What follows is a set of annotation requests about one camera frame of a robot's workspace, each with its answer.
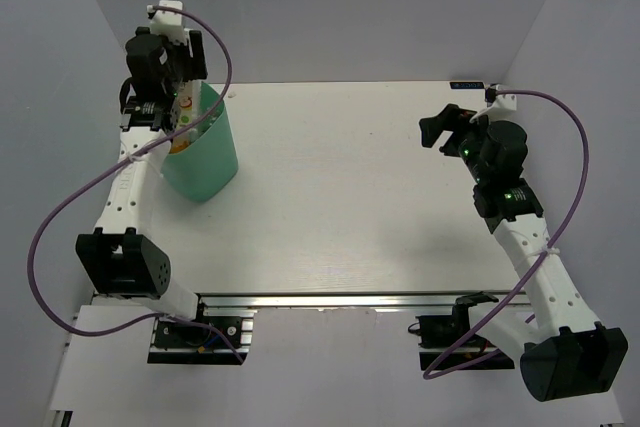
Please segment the large clear bottle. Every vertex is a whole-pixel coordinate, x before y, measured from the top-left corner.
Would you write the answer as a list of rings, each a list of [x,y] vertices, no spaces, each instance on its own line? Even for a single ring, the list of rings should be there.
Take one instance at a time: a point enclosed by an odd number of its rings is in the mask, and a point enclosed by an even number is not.
[[[201,80],[193,80],[183,83],[177,93],[177,105],[179,106],[179,115],[176,129],[180,130],[187,125],[193,123],[201,115]],[[185,133],[176,136],[171,141],[173,144],[181,144],[187,142],[189,146],[199,138],[197,127],[192,127]]]

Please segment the orange juice bottle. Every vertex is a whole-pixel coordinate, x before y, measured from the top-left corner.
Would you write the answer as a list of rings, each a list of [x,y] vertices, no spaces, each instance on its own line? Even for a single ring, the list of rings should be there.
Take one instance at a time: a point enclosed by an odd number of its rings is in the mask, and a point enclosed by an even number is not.
[[[173,144],[171,146],[170,153],[174,154],[174,153],[181,152],[184,149],[186,149],[188,146],[189,146],[189,144],[187,142],[184,142],[184,143],[181,143],[181,144]]]

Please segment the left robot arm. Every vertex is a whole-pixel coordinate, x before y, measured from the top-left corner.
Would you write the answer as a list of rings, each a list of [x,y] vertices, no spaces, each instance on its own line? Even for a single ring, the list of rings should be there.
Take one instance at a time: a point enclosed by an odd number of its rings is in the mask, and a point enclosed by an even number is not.
[[[179,317],[177,334],[199,346],[211,321],[197,312],[198,296],[173,279],[168,255],[151,236],[153,199],[180,118],[178,94],[206,77],[202,34],[137,28],[125,44],[130,76],[121,87],[120,161],[102,214],[76,253],[95,290]]]

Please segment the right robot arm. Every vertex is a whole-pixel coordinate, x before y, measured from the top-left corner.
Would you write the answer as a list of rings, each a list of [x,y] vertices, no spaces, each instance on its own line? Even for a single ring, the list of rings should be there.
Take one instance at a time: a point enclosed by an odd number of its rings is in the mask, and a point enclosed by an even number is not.
[[[425,347],[472,346],[485,339],[519,369],[538,401],[608,391],[628,351],[619,328],[607,328],[588,307],[551,244],[543,207],[522,176],[527,134],[519,125],[491,120],[455,104],[419,122],[421,143],[463,161],[475,185],[476,211],[519,277],[532,323],[483,292],[456,299],[448,318],[420,321]]]

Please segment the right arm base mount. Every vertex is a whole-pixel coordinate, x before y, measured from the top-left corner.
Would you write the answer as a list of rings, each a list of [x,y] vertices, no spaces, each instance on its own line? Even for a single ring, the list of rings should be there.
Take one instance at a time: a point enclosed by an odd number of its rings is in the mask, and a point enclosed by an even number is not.
[[[453,344],[460,334],[453,328],[451,315],[423,315],[418,316],[411,323],[407,332],[418,338],[420,368],[426,368],[451,344]],[[467,340],[454,353],[447,357],[437,368],[437,371],[459,366],[470,362],[484,355],[490,358],[471,366],[464,367],[464,370],[513,370],[514,362],[485,338],[474,335]]]

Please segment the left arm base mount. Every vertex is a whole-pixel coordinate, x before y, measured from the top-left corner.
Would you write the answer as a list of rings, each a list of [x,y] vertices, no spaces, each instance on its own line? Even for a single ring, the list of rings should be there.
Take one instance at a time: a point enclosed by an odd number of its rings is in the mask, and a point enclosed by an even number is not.
[[[206,308],[199,319],[218,329],[241,357],[228,348],[219,334],[171,321],[154,324],[148,364],[241,365],[251,346],[255,311]]]

